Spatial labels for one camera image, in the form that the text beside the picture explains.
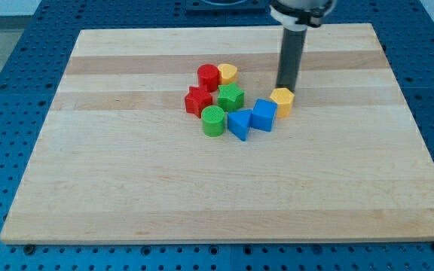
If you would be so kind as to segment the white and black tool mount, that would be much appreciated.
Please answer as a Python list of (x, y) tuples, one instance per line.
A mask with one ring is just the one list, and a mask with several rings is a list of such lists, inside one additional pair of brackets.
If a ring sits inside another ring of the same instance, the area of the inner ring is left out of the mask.
[(270, 15), (285, 29), (319, 28), (335, 9), (337, 0), (270, 0)]

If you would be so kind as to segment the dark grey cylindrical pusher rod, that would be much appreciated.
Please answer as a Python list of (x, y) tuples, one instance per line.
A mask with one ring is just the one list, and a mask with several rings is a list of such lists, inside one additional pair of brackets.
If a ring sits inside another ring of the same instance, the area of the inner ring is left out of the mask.
[(306, 34), (307, 26), (298, 25), (283, 30), (276, 87), (295, 92)]

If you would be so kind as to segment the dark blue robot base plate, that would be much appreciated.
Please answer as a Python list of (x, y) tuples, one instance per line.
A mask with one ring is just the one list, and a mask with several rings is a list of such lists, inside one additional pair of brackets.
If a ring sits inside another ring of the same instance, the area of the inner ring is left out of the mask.
[(205, 12), (266, 11), (269, 0), (184, 0), (186, 14)]

